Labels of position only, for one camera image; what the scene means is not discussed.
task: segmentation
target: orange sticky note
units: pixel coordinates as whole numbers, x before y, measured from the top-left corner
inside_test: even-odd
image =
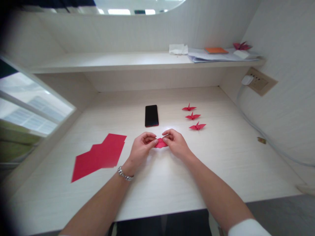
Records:
[[[228,51],[224,50],[223,48],[205,48],[204,49],[209,54],[227,54]]]

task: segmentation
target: metal wristband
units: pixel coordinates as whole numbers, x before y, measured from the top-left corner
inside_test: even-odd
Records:
[[[132,179],[134,178],[133,176],[124,175],[124,173],[122,172],[121,166],[118,168],[118,174],[124,177],[125,180],[128,180],[128,181],[132,181]]]

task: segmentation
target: smartphone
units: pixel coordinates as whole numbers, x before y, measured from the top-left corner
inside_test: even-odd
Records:
[[[158,125],[158,106],[151,105],[145,107],[145,126],[157,126]]]

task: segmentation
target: finger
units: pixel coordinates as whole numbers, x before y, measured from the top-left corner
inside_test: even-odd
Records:
[[[171,134],[168,134],[168,135],[164,136],[164,138],[167,138],[167,139],[170,139],[170,140],[174,141],[174,136],[171,135]]]
[[[151,142],[151,141],[153,141],[153,140],[155,140],[156,138],[153,138],[153,137],[146,137],[144,140],[143,140],[143,142],[145,143],[145,144],[148,144],[149,142]]]
[[[167,134],[171,134],[171,135],[175,136],[176,134],[178,134],[178,132],[174,129],[168,129],[162,133],[162,135],[167,135]]]
[[[163,141],[168,145],[168,146],[170,146],[171,144],[172,144],[172,140],[170,140],[170,139],[168,139],[168,138],[163,138]]]
[[[157,140],[157,139],[155,139],[155,140],[153,140],[152,142],[148,143],[148,144],[146,145],[146,147],[147,147],[148,149],[151,149],[151,148],[153,148],[156,144],[158,144],[158,140]]]
[[[153,138],[155,138],[156,135],[155,135],[154,133],[144,132],[144,133],[142,133],[139,137],[140,137],[140,138],[143,138],[143,139],[145,139],[146,137],[153,137]]]

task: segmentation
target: white sleeve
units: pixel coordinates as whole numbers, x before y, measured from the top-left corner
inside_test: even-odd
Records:
[[[228,236],[271,236],[254,219],[244,220],[230,228]]]

